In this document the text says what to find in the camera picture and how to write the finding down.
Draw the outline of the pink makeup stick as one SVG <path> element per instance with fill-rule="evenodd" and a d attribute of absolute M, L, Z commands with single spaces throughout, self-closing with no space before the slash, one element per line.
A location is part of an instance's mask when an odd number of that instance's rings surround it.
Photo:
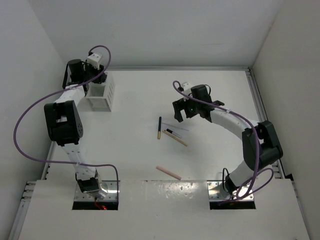
<path fill-rule="evenodd" d="M 177 175 L 177 174 L 175 174 L 175 173 L 173 173 L 173 172 L 171 172 L 171 171 L 169 171 L 169 170 L 167 170 L 167 169 L 165 169 L 165 168 L 163 168 L 163 167 L 161 167 L 161 166 L 158 166 L 158 165 L 157 165 L 157 166 L 156 166 L 156 169 L 159 170 L 159 171 L 161 171 L 161 172 L 163 172 L 163 173 L 165 173 L 166 175 L 169 175 L 169 176 L 171 176 L 171 177 L 179 180 L 179 181 L 182 179 L 181 176 L 179 176 L 179 175 Z"/>

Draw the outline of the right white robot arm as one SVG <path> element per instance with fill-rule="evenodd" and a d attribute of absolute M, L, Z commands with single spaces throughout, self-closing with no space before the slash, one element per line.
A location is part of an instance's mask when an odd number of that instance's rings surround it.
<path fill-rule="evenodd" d="M 274 125 L 268 121 L 254 121 L 225 107 L 211 98 L 211 88 L 206 84 L 181 84 L 175 80 L 173 88 L 182 96 L 172 103 L 174 118 L 183 121 L 181 112 L 191 119 L 195 116 L 216 124 L 241 140 L 243 161 L 222 179 L 222 189 L 231 195 L 244 185 L 253 188 L 263 170 L 283 157 L 283 149 Z"/>

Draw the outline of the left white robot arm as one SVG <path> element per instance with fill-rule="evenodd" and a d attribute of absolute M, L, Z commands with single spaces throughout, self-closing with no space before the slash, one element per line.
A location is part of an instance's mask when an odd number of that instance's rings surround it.
<path fill-rule="evenodd" d="M 75 179 L 82 193 L 98 198 L 104 193 L 96 167 L 89 166 L 85 152 L 80 145 L 84 129 L 78 113 L 77 105 L 86 96 L 89 85 L 84 83 L 98 74 L 98 79 L 104 80 L 104 67 L 101 56 L 92 53 L 85 61 L 73 59 L 68 61 L 62 88 L 63 94 L 53 103 L 44 106 L 44 115 L 49 138 L 67 154 L 75 169 Z"/>

